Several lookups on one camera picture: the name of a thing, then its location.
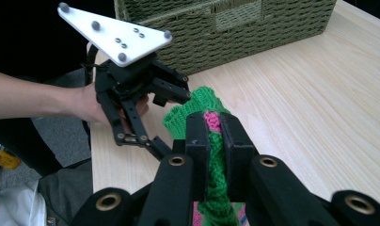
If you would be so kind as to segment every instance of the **yellow object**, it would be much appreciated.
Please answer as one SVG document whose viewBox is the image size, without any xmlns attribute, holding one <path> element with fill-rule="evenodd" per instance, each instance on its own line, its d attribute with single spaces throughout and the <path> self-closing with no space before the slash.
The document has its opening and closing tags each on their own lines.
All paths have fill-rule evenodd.
<svg viewBox="0 0 380 226">
<path fill-rule="evenodd" d="M 0 150 L 0 166 L 9 170 L 16 169 L 21 163 L 20 158 Z"/>
</svg>

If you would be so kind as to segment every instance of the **wicker basket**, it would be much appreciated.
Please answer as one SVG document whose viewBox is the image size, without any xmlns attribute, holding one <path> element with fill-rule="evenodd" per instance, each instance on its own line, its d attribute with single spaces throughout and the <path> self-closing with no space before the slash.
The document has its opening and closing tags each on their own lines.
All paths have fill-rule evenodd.
<svg viewBox="0 0 380 226">
<path fill-rule="evenodd" d="M 169 30 L 158 60 L 186 75 L 321 34 L 336 0 L 115 0 L 123 21 Z"/>
</svg>

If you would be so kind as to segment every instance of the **table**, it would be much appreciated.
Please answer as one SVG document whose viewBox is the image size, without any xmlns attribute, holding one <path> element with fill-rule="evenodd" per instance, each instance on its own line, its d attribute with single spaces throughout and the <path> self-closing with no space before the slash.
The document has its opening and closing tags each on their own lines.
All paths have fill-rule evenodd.
<svg viewBox="0 0 380 226">
<path fill-rule="evenodd" d="M 214 89 L 259 153 L 283 160 L 310 192 L 330 200 L 353 189 L 380 202 L 380 20 L 339 0 L 322 35 L 189 79 L 191 90 Z M 170 146 L 162 120 L 172 106 L 150 103 L 143 117 L 149 136 Z M 153 180 L 158 161 L 116 146 L 98 123 L 91 146 L 95 192 L 113 186 L 133 193 Z"/>
</svg>

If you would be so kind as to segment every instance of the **forearm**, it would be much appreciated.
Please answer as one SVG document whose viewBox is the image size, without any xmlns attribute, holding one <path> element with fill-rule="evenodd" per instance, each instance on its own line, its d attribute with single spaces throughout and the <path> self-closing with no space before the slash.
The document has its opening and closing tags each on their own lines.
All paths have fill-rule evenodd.
<svg viewBox="0 0 380 226">
<path fill-rule="evenodd" d="M 27 82 L 0 73 L 0 119 L 72 116 L 79 89 Z"/>
</svg>

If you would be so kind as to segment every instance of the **knitted hat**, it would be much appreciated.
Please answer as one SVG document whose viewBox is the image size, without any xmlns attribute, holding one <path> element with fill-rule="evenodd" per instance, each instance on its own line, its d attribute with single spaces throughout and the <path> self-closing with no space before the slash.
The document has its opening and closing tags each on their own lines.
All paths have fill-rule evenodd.
<svg viewBox="0 0 380 226">
<path fill-rule="evenodd" d="M 192 92 L 191 100 L 184 105 L 174 106 L 164 117 L 164 126 L 174 139 L 185 139 L 186 118 L 195 112 L 203 112 L 204 119 L 209 128 L 211 156 L 208 181 L 208 200 L 198 203 L 198 210 L 202 214 L 202 225 L 240 225 L 245 214 L 244 208 L 233 209 L 228 197 L 228 185 L 225 177 L 225 154 L 223 138 L 220 127 L 219 114 L 230 113 L 221 103 L 214 91 L 207 87 L 200 87 Z M 194 225 L 200 225 L 201 217 L 195 212 Z"/>
</svg>

